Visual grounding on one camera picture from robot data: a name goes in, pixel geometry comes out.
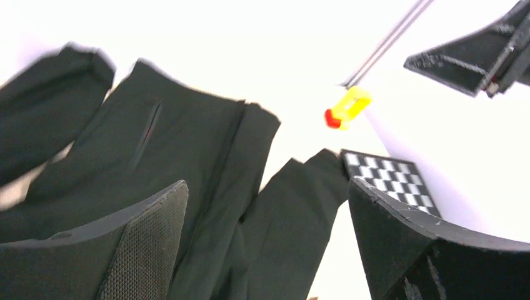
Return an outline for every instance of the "yellow plastic toy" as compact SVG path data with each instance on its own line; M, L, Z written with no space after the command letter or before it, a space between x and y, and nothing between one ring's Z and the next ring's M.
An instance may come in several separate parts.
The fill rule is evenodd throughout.
M372 102L370 94L357 86L350 87L346 95L335 105L326 110L324 117L327 126L333 129L346 130L349 123Z

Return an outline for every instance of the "black pants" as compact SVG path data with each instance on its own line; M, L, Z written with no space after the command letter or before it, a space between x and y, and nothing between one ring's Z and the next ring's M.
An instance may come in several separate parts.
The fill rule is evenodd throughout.
M98 111L114 71L98 52L65 47L0 89L0 187L64 149Z
M290 161L258 194L278 126L255 104L188 89L139 61L69 155L0 212L0 243L49 238L183 179L189 198L168 299L305 298L346 177L323 151Z

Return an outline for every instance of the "white table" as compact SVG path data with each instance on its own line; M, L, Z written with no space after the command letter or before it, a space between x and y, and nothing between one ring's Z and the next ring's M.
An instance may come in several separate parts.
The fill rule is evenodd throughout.
M288 159L304 162L322 148L388 155L363 115L351 123L348 131L325 126L325 109L345 93L335 85L352 71L336 53L330 52L334 49L329 43L338 43L336 39L315 41L300 37L293 42L293 37L272 36L181 36L173 41L167 37L144 38L99 36L80 37L76 41L105 50L117 66L116 84L127 75L136 58L142 56L192 88L259 103L276 114L282 125L272 143L263 186ZM29 51L26 63L63 42L56 39L35 43L40 48ZM315 50L319 44L327 47ZM318 296L319 300L370 299L347 203L339 209L310 296Z

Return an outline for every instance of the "white surface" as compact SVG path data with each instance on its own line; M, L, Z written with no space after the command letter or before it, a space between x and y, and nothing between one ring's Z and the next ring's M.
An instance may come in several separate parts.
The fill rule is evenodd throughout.
M343 47L342 53L347 54L344 49L352 47L340 36L79 36L75 40L105 50L117 66L116 82L143 56L188 86L257 102L276 114L282 125L272 144L263 184L289 158L305 161L322 148L387 155L363 116L346 132L324 125L324 110L344 95L344 89L334 85L350 71L343 63L345 57L335 56L341 53L337 48ZM17 71L39 53L63 42L31 36L12 39L11 47L0 56L0 65L18 61L12 65ZM370 299L347 203L337 215L310 296L319 300Z
M407 56L481 29L516 2L435 1L362 85L375 99L367 115L386 148L417 163L446 220L530 242L530 87L474 99L402 67Z

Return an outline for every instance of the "checkerboard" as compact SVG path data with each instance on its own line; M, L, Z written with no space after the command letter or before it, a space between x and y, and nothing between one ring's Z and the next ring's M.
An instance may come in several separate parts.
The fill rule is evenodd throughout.
M413 162L343 150L341 156L351 178L360 178L392 198L441 217Z

